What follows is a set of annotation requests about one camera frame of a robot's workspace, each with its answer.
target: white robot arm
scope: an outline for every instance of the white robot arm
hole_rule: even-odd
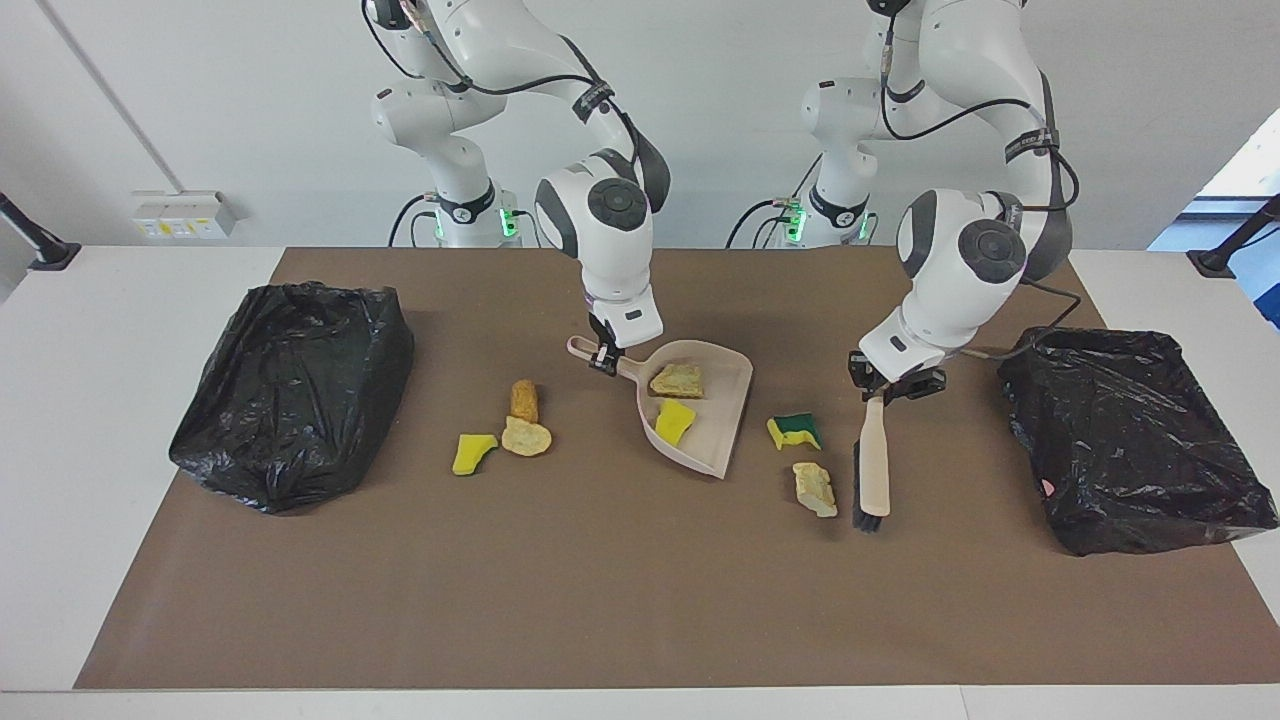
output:
[[[429,96],[398,97],[404,91],[394,87],[383,91],[375,118],[392,128],[397,143],[439,165],[433,170],[442,197],[452,209],[467,210],[465,219],[454,220],[484,213],[481,204],[494,186],[479,149],[452,133],[500,113],[504,96],[531,91],[558,97],[600,141],[600,151],[539,183],[534,217],[554,247],[581,263],[591,327],[600,340],[591,366],[616,373],[625,348],[663,331],[649,284],[653,213],[671,188],[662,154],[617,106],[613,90],[577,46],[548,29],[520,0],[378,0],[375,5],[379,24],[398,33],[397,46],[408,65],[433,78]],[[410,109],[397,114],[397,108]]]
[[[805,97],[823,165],[805,197],[803,245],[836,245],[852,233],[877,170],[867,141],[914,140],[968,114],[1005,140],[1012,190],[931,190],[904,214],[897,247],[913,290],[860,342],[883,384],[941,364],[1023,278],[1042,279],[1065,260],[1071,201],[1062,168],[1071,170],[1057,151],[1048,82],[1023,40],[1021,0],[868,3],[883,17],[868,45],[881,54],[879,79],[828,81]],[[952,106],[966,110],[938,123]]]

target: black garbage bag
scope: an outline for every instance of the black garbage bag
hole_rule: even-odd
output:
[[[1165,552],[1280,524],[1171,337],[1055,331],[1000,377],[1050,527],[1073,553]]]
[[[413,334],[392,288],[252,290],[169,457],[268,514],[349,492],[390,430],[412,365]]]

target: white table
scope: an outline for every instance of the white table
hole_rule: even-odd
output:
[[[1280,685],[628,692],[69,692],[173,479],[205,359],[278,249],[87,247],[0,305],[0,717],[1280,717]],[[1078,251],[1107,324],[1158,329],[1280,487],[1280,336],[1181,255]],[[1272,614],[1280,533],[1236,548]]]

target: pink dustpan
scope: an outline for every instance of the pink dustpan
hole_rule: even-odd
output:
[[[568,351],[576,357],[590,360],[599,346],[585,337],[571,337]],[[676,447],[658,437],[654,425],[662,410],[662,398],[649,395],[649,380],[671,364],[692,364],[703,369],[703,400],[680,402],[698,413]],[[644,363],[630,357],[618,359],[618,374],[636,383],[636,409],[644,423],[649,443],[676,462],[704,475],[724,479],[737,429],[746,406],[746,393],[751,387],[751,361],[741,352],[698,340],[677,340],[659,347]]]

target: yellow sponge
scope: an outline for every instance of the yellow sponge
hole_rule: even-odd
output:
[[[458,454],[453,456],[453,474],[460,478],[474,475],[484,456],[497,447],[498,438],[494,436],[458,436]]]
[[[671,443],[672,447],[678,447],[685,432],[694,425],[695,418],[698,418],[698,413],[684,402],[663,400],[654,429],[658,430],[658,437]]]

